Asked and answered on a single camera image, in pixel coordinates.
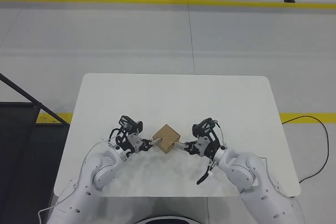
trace floor seam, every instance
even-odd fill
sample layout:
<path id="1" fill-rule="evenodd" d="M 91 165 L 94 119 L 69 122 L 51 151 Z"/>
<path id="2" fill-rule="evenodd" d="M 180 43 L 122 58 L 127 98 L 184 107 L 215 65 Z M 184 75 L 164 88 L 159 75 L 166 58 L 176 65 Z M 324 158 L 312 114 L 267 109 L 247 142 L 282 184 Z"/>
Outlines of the floor seam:
<path id="1" fill-rule="evenodd" d="M 189 30 L 190 30 L 190 43 L 192 44 L 193 69 L 194 69 L 194 74 L 195 74 L 195 61 L 194 61 L 194 52 L 193 52 L 192 26 L 191 26 L 191 24 L 190 24 L 189 5 L 188 5 L 188 18 L 189 18 Z"/>
<path id="2" fill-rule="evenodd" d="M 211 219 L 209 217 L 209 205 L 208 205 L 208 197 L 206 197 L 207 199 L 207 213 L 208 213 L 208 224 L 211 224 Z"/>
<path id="3" fill-rule="evenodd" d="M 21 12 L 21 10 L 22 10 L 22 8 L 19 9 L 19 11 L 18 11 L 18 13 L 17 13 L 14 21 L 12 22 L 12 24 L 11 24 L 11 26 L 9 28 L 9 30 L 6 32 L 5 36 L 2 38 L 2 40 L 0 42 L 0 48 L 1 48 L 2 44 L 4 43 L 6 36 L 9 34 L 10 30 L 12 29 L 13 25 L 15 24 L 15 22 L 16 22 L 18 16 L 19 16 L 19 14 L 20 14 L 20 12 Z"/>

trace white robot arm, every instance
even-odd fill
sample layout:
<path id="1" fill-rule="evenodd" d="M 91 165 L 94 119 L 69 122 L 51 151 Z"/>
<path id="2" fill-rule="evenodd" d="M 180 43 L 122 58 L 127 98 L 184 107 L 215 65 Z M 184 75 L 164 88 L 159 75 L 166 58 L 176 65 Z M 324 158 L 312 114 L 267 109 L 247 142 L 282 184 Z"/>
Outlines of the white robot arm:
<path id="1" fill-rule="evenodd" d="M 297 200 L 286 197 L 278 182 L 269 176 L 266 159 L 252 153 L 236 153 L 226 144 L 221 145 L 213 128 L 218 125 L 211 118 L 193 125 L 194 142 L 177 143 L 189 152 L 206 156 L 211 160 L 207 172 L 197 181 L 200 184 L 214 166 L 225 172 L 238 188 L 240 198 L 259 224 L 303 224 L 301 208 Z"/>
<path id="2" fill-rule="evenodd" d="M 142 122 L 134 122 L 128 116 L 122 116 L 121 128 L 115 137 L 116 144 L 108 142 L 104 153 L 96 153 L 83 162 L 77 181 L 70 180 L 57 200 L 56 206 L 47 224 L 82 223 L 99 205 L 103 187 L 116 176 L 118 169 L 133 153 L 148 151 L 161 139 L 147 140 L 138 134 L 143 129 Z"/>
<path id="3" fill-rule="evenodd" d="M 116 175 L 122 163 L 133 154 L 148 151 L 151 140 L 139 138 L 142 122 L 122 116 L 117 130 L 116 145 L 109 144 L 104 153 L 97 153 L 85 160 L 78 181 L 70 181 L 54 207 L 48 224 L 82 223 L 99 204 L 103 187 Z M 293 198 L 280 191 L 278 183 L 269 176 L 266 159 L 252 153 L 236 153 L 226 144 L 220 144 L 213 128 L 218 125 L 211 118 L 193 125 L 193 142 L 176 143 L 191 155 L 198 154 L 211 160 L 207 172 L 197 181 L 203 182 L 217 165 L 238 188 L 240 197 L 259 224 L 303 224 L 301 208 Z"/>

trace white tabletop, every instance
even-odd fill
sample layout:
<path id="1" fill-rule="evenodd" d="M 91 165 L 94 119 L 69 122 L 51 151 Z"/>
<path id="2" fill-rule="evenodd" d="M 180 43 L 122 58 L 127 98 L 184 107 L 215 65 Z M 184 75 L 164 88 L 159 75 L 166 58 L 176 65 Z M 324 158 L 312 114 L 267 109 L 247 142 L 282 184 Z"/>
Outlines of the white tabletop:
<path id="1" fill-rule="evenodd" d="M 54 192 L 77 177 L 82 160 L 98 141 L 108 139 L 118 120 L 127 115 L 143 121 L 142 138 L 151 138 L 164 124 L 180 141 L 192 141 L 192 125 L 211 117 L 219 121 L 224 140 L 238 152 L 266 157 L 269 171 L 288 196 L 300 194 L 269 81 L 257 76 L 199 76 L 160 74 L 87 74 L 80 92 Z M 93 152 L 103 151 L 105 143 Z M 105 196 L 226 197 L 238 191 L 217 167 L 214 177 L 201 185 L 208 159 L 173 149 L 159 148 L 129 158 Z"/>

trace cardboard box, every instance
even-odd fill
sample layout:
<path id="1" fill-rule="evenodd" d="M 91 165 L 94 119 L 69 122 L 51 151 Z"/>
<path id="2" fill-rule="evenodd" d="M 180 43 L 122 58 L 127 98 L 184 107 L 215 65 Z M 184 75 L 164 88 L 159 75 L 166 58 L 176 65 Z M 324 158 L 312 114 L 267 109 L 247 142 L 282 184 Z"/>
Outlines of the cardboard box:
<path id="1" fill-rule="evenodd" d="M 179 141 L 180 135 L 168 124 L 165 124 L 152 138 L 162 138 L 158 147 L 167 154 L 174 147 L 173 143 Z"/>

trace yellow tape line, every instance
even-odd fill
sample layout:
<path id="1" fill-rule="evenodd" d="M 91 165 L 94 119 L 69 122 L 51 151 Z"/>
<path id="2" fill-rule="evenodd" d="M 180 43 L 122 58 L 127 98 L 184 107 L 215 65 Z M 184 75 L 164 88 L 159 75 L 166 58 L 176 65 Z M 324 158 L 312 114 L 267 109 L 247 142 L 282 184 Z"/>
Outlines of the yellow tape line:
<path id="1" fill-rule="evenodd" d="M 55 2 L 55 3 L 135 3 L 135 4 L 191 4 L 201 6 L 309 8 L 336 10 L 336 3 L 284 3 L 229 0 L 0 0 L 0 2 Z"/>
<path id="2" fill-rule="evenodd" d="M 67 121 L 68 123 L 71 123 L 73 113 L 58 113 L 62 119 Z M 336 124 L 336 113 L 307 113 L 307 114 L 301 114 L 301 113 L 280 113 L 280 119 L 281 122 L 285 122 L 287 120 L 296 118 L 298 116 L 303 115 L 309 115 L 314 116 L 321 120 L 323 123 L 335 123 Z M 37 123 L 59 123 L 56 119 L 54 119 L 51 115 L 42 113 L 39 114 Z M 297 123 L 297 124 L 306 124 L 306 123 L 318 123 L 315 119 L 312 118 L 300 118 L 297 120 L 294 120 L 290 123 Z"/>

